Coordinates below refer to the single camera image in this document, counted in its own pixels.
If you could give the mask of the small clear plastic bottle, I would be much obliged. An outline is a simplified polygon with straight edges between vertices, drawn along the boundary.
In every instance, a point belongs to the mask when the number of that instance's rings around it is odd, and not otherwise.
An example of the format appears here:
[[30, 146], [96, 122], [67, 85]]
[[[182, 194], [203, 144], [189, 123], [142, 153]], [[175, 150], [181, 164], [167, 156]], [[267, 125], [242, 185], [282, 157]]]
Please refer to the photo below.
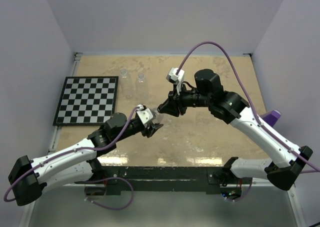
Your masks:
[[162, 113], [159, 113], [157, 108], [151, 109], [151, 112], [154, 116], [152, 122], [154, 124], [161, 124], [164, 119], [164, 115]]

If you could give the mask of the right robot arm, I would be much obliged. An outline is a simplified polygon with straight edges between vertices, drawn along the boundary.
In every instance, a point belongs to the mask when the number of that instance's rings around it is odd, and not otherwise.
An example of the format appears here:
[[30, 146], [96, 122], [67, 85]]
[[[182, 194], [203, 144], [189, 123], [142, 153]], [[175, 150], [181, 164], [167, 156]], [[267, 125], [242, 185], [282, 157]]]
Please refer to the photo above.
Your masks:
[[224, 90], [218, 74], [210, 69], [195, 73], [196, 87], [186, 89], [183, 70], [172, 68], [166, 79], [173, 84], [167, 100], [158, 111], [182, 116], [188, 107], [205, 107], [219, 120], [244, 133], [267, 155], [267, 159], [232, 157], [223, 167], [223, 179], [230, 184], [242, 178], [269, 180], [275, 187], [288, 191], [302, 172], [313, 151], [285, 139], [261, 117], [254, 116], [249, 103], [235, 92]]

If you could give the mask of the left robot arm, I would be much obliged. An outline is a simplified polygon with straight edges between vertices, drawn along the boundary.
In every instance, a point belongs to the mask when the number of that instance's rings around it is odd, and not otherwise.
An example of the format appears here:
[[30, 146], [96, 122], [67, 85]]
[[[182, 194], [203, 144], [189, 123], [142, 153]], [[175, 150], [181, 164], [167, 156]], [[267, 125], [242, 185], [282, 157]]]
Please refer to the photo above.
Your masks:
[[99, 183], [104, 171], [99, 168], [97, 157], [114, 150], [118, 141], [138, 133], [150, 138], [163, 126], [163, 118], [149, 109], [133, 111], [129, 116], [114, 113], [99, 129], [70, 147], [34, 159], [21, 156], [10, 171], [10, 186], [3, 200], [25, 206], [65, 184]]

